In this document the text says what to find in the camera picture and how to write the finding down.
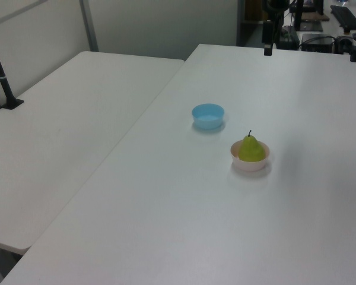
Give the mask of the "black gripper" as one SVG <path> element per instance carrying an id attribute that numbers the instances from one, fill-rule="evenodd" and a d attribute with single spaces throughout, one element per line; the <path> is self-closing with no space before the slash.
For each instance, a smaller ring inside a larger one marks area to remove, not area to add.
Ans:
<path id="1" fill-rule="evenodd" d="M 288 9 L 288 0 L 262 0 L 262 10 L 267 13 L 268 20 L 263 23 L 264 55 L 272 55 L 273 45 L 273 22 L 274 21 L 274 44 L 279 48 L 284 12 Z"/>

